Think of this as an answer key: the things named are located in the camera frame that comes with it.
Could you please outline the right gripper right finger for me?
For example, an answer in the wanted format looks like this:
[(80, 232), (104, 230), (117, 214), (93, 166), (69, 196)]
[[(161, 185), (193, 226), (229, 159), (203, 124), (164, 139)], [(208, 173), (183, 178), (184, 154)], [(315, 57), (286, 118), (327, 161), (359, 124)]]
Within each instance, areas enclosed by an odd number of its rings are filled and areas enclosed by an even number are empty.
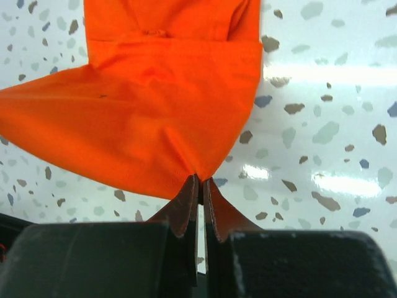
[(209, 297), (395, 297), (396, 283), (366, 233), (265, 230), (203, 184)]

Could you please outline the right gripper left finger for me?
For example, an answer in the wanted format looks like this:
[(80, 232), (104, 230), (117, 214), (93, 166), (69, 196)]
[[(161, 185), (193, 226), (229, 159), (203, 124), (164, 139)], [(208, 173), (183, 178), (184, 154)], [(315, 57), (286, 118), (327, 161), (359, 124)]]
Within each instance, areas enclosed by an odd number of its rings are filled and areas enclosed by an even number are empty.
[(199, 179), (144, 222), (37, 224), (1, 216), (2, 297), (191, 297)]

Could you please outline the orange t-shirt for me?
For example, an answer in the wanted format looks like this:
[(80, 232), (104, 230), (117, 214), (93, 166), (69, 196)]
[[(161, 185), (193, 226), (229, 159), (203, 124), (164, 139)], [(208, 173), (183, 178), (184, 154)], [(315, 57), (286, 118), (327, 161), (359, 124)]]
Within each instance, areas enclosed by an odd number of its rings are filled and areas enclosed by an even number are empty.
[(211, 178), (261, 78), (259, 1), (86, 1), (89, 62), (1, 91), (1, 135), (60, 168), (172, 199)]

